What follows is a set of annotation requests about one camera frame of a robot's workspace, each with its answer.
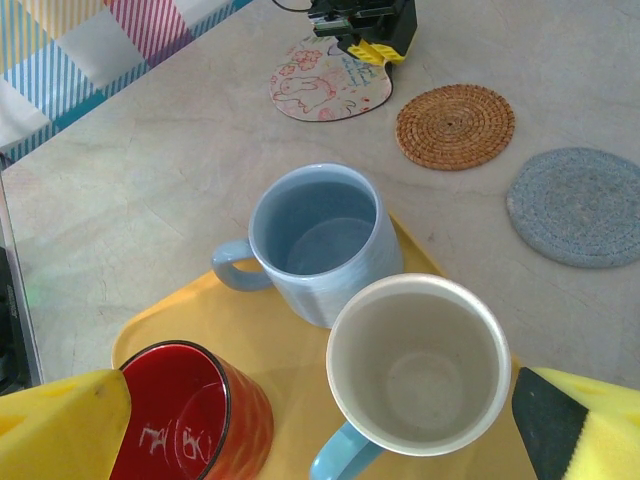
gray round coaster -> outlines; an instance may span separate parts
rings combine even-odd
[[[590,148],[532,157],[507,193],[522,239],[542,255],[585,268],[640,258],[640,167]]]

red mug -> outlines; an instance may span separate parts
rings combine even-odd
[[[131,419],[111,480],[244,480],[273,440],[260,386],[195,343],[145,348],[121,367]]]

cable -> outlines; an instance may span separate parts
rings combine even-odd
[[[310,8],[304,8],[304,9],[298,9],[298,8],[289,8],[289,7],[285,7],[284,5],[278,3],[278,0],[271,0],[277,7],[281,8],[282,10],[286,11],[286,12],[293,12],[293,13],[307,13],[309,10],[311,10]]]

blue mug handle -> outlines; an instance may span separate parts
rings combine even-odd
[[[311,480],[351,480],[383,451],[346,422],[322,447],[311,464],[309,477]]]
[[[248,238],[223,243],[211,256],[211,266],[218,278],[234,290],[255,292],[273,285],[264,272],[243,272],[233,266],[240,260],[255,258]]]

countertop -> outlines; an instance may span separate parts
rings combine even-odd
[[[582,270],[547,260],[505,207],[523,163],[548,149],[589,146],[640,163],[640,7],[418,3],[393,96],[366,115],[309,124],[276,110],[271,73],[311,26],[255,0],[4,172],[45,380],[109,367],[124,323],[206,272],[216,245],[246,235],[273,181],[335,161],[377,183],[526,363],[640,388],[640,262]],[[515,135],[484,166],[427,170],[400,152],[395,118],[452,83],[503,95]]]

